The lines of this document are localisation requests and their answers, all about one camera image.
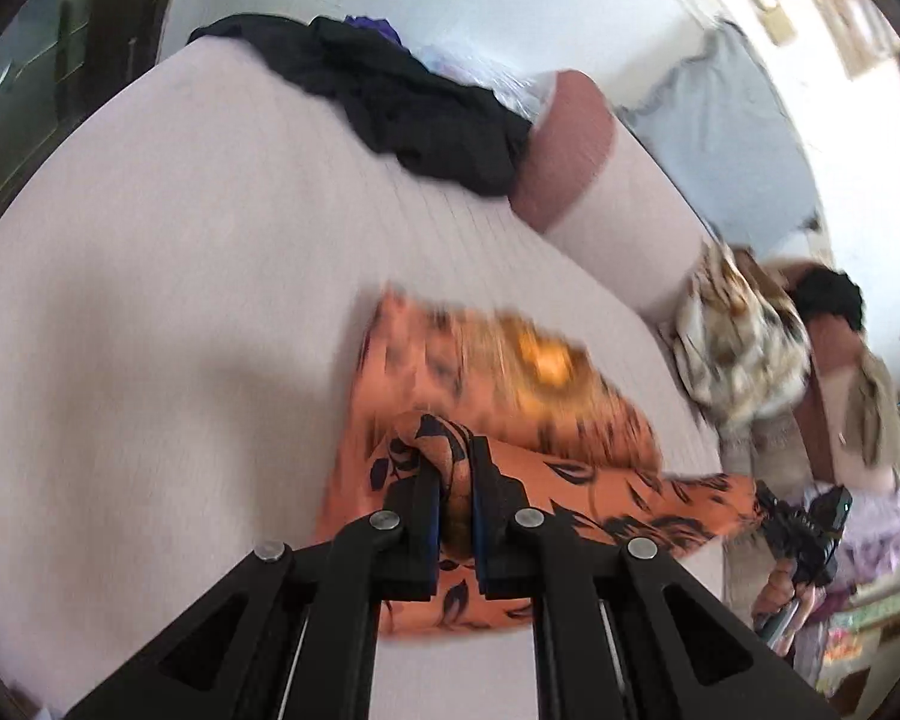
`lavender cloth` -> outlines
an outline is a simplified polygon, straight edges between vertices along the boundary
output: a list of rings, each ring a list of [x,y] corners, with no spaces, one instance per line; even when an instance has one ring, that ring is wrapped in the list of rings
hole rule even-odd
[[[374,29],[383,35],[386,40],[389,40],[389,42],[394,43],[394,45],[403,49],[403,44],[400,42],[400,36],[396,33],[396,29],[394,29],[386,19],[372,19],[370,16],[347,16],[343,19],[343,23],[348,23],[348,25],[360,29]]]
[[[853,506],[837,549],[837,577],[827,594],[867,584],[893,573],[900,563],[900,475],[890,495],[850,490]],[[818,482],[803,491],[804,507],[832,485]]]

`black cloth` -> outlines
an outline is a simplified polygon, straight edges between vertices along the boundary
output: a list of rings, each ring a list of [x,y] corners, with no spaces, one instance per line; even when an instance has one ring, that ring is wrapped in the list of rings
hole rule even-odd
[[[360,139],[410,172],[482,196],[504,196],[514,184],[530,123],[490,90],[431,73],[372,30],[322,16],[305,25],[242,14],[197,29],[190,41],[204,35],[244,40],[290,83],[338,100]]]
[[[854,332],[864,329],[864,296],[843,272],[815,266],[797,281],[789,295],[804,324],[820,314],[837,314]]]

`orange patterned cloth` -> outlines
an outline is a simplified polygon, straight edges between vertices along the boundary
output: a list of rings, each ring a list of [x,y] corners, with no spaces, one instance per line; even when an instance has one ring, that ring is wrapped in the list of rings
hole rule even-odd
[[[317,525],[327,541],[383,506],[396,479],[429,461],[442,477],[437,596],[387,603],[383,632],[482,630],[526,622],[529,602],[477,591],[470,545],[468,436],[490,439],[501,473],[532,506],[606,543],[648,536],[684,555],[758,520],[754,481],[659,475],[643,413],[586,351],[513,314],[447,310],[386,290],[364,345],[336,467]]]

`silver screw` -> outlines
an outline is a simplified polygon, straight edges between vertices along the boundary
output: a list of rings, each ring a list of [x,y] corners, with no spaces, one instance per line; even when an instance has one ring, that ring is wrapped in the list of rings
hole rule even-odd
[[[263,562],[277,562],[285,549],[283,541],[261,541],[253,547],[253,554]]]
[[[370,514],[370,524],[378,531],[392,531],[400,524],[400,515],[397,512],[380,509],[379,512]]]
[[[539,528],[543,524],[543,512],[540,509],[520,509],[514,514],[516,524],[524,528]]]
[[[651,557],[656,557],[656,544],[643,536],[631,538],[626,543],[626,550],[637,560],[650,560]]]

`black device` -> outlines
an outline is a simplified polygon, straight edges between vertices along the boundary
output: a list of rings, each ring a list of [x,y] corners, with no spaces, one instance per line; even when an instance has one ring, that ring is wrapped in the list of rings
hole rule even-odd
[[[529,599],[542,720],[837,717],[653,541],[580,538],[528,506],[486,439],[468,454],[480,591]],[[437,588],[439,495],[424,463],[332,542],[258,547],[67,718],[367,717],[381,603]]]
[[[845,487],[834,487],[818,495],[807,509],[779,500],[757,482],[756,497],[767,513],[761,530],[774,557],[792,557],[796,562],[794,585],[826,587],[837,575],[837,547],[853,496]],[[757,635],[770,648],[780,641],[799,608],[794,598],[780,611],[758,621]]]

